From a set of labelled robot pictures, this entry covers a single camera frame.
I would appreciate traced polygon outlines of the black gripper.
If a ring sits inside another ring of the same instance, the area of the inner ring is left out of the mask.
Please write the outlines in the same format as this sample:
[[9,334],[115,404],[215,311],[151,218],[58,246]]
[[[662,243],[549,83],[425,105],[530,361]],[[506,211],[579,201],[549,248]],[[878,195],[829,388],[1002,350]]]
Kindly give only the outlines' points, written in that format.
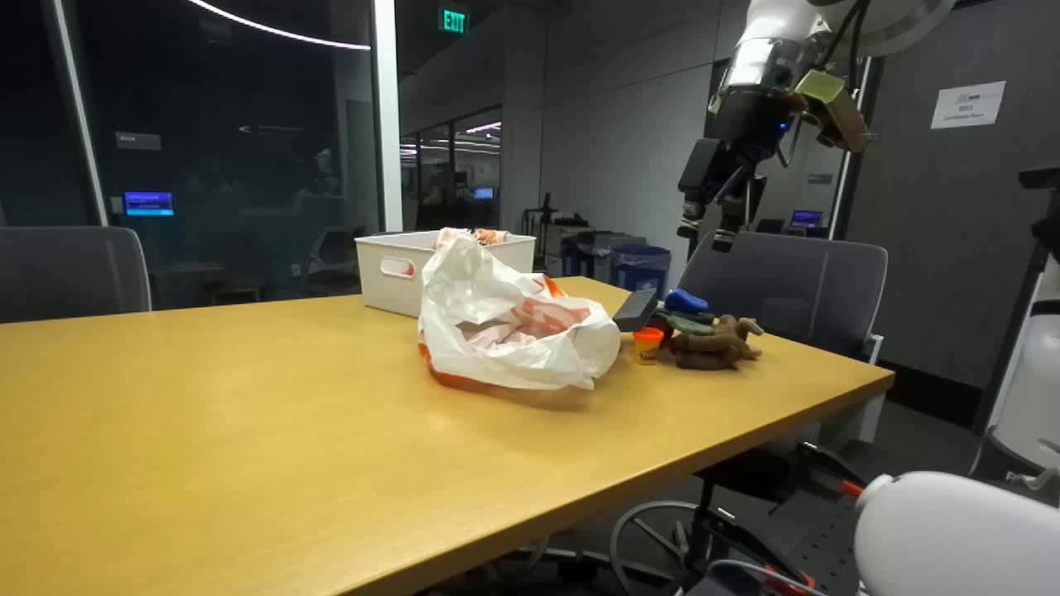
[[784,88],[724,86],[709,100],[706,133],[696,139],[682,175],[682,223],[706,218],[723,205],[723,225],[741,228],[764,191],[755,170],[780,152],[780,142],[798,116],[798,100]]

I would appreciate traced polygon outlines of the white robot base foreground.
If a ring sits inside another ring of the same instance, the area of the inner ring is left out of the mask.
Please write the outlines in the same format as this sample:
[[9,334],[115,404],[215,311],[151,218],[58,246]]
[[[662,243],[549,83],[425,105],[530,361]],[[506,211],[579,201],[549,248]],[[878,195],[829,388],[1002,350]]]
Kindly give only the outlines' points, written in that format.
[[1060,511],[939,469],[881,472],[856,501],[871,596],[1060,596]]

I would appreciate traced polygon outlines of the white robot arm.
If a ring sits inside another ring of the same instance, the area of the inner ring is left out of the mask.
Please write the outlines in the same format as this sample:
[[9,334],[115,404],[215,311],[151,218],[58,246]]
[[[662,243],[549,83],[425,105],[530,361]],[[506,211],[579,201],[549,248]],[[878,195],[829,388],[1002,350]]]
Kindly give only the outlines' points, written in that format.
[[682,218],[740,195],[782,139],[812,121],[843,152],[871,142],[853,70],[922,43],[956,0],[749,0],[709,121],[680,175]]

